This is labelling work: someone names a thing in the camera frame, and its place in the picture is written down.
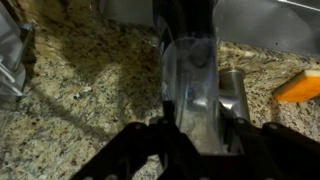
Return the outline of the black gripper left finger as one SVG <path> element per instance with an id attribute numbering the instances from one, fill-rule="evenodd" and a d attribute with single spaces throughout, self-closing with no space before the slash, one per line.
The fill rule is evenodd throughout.
<path id="1" fill-rule="evenodd" d="M 174 123 L 130 123 L 71 180 L 132 180 L 148 160 L 158 155 L 163 172 L 156 180 L 199 180 L 200 155 Z"/>

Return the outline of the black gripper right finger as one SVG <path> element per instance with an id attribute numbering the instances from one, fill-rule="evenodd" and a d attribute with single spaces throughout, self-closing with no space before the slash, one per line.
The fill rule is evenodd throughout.
<path id="1" fill-rule="evenodd" d="M 228 155 L 219 180 L 320 180 L 320 143 L 280 123 L 261 128 L 220 105 Z"/>

